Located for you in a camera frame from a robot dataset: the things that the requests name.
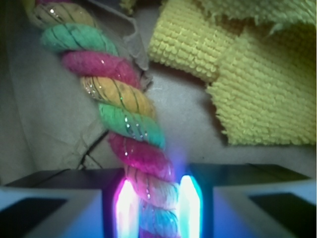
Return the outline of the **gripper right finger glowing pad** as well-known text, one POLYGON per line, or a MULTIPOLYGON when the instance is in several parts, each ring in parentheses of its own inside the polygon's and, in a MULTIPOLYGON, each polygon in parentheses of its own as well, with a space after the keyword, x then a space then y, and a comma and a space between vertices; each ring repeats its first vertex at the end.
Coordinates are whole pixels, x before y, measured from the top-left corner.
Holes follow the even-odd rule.
POLYGON ((274 164, 189 164, 180 184, 184 238, 314 238, 316 180, 274 164))

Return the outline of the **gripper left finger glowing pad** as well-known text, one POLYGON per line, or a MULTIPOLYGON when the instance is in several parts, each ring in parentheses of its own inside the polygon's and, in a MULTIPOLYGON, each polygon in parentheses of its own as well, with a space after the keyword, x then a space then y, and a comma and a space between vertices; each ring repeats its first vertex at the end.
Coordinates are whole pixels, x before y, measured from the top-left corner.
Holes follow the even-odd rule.
POLYGON ((136 238, 137 203, 123 169, 40 171, 0 188, 0 235, 136 238))

